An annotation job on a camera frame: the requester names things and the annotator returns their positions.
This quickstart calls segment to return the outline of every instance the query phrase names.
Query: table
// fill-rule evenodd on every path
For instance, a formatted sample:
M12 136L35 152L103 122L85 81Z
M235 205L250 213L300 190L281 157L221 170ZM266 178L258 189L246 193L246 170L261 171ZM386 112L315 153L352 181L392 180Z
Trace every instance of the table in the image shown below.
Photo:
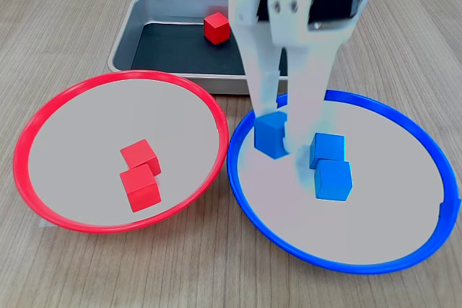
M462 222L424 263L349 276L304 263L252 225L226 167L178 215L126 234L40 227L17 193L12 156L33 113L109 72L131 0L0 0L0 307L462 307ZM329 88L416 121L462 177L462 0L370 0ZM248 97L220 97L230 131Z

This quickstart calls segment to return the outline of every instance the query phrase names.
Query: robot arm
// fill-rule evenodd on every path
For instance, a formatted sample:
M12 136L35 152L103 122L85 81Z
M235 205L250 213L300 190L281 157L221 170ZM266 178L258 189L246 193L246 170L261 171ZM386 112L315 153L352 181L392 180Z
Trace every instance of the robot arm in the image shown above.
M287 51L287 152L310 144L337 51L367 1L229 0L256 117L276 111L279 61L282 48Z

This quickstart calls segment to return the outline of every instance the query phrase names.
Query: blue cube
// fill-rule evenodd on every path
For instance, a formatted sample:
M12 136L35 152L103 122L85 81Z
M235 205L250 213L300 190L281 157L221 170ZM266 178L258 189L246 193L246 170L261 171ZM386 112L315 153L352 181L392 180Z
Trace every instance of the blue cube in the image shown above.
M349 162L319 160L315 173L316 198L346 201L353 188Z
M287 114L274 112L255 119L254 146L273 159L287 155L282 139Z
M319 160L345 160L345 138L330 133L316 133L310 147L310 168L314 170Z

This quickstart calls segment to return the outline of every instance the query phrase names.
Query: cube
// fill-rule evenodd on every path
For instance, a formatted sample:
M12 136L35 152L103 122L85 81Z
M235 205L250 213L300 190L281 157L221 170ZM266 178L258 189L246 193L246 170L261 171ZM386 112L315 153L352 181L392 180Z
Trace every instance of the cube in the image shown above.
M153 206L162 200L159 186L148 164L129 169L120 176L133 212Z
M256 118L253 134L255 148L273 159L287 155L282 141L286 121L287 114L280 111Z
M310 147L310 168L314 170L319 160L345 159L345 138L330 133L316 133Z
M349 162L319 160L315 172L316 198L346 201L353 188Z
M162 171L157 155L146 140L141 140L121 149L121 153L129 169L147 164L154 176L157 176Z
M204 35L214 45L230 39L231 28L228 18L217 12L204 19Z

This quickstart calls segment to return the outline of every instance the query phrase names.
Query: screw hole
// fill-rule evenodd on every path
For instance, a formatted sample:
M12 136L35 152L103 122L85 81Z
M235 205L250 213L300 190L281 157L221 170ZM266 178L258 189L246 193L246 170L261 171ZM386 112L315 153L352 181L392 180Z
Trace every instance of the screw hole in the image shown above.
M278 1L276 1L276 3L274 3L274 11L276 11L276 13L281 12L281 4Z
M290 3L290 9L292 10L293 13L296 13L298 11L298 4L296 0Z

